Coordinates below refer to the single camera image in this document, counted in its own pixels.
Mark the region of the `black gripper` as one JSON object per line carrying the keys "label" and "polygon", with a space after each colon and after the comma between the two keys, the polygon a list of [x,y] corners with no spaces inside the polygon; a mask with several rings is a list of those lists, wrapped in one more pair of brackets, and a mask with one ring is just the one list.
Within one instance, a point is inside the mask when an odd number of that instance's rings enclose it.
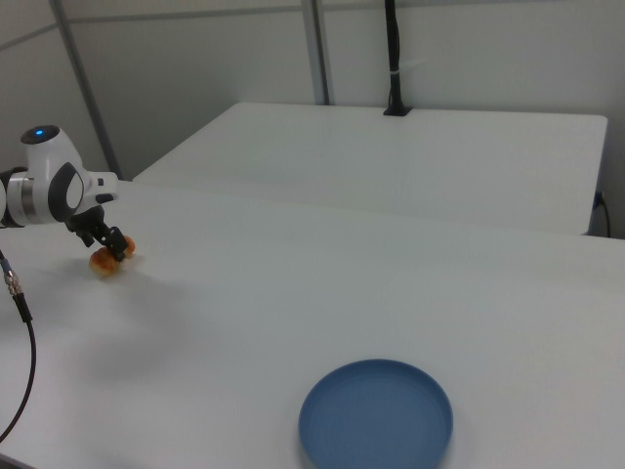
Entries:
{"label": "black gripper", "polygon": [[77,235],[86,247],[91,247],[97,238],[114,260],[122,262],[126,258],[128,241],[117,227],[109,228],[104,222],[104,208],[101,205],[73,215],[66,222],[66,227]]}

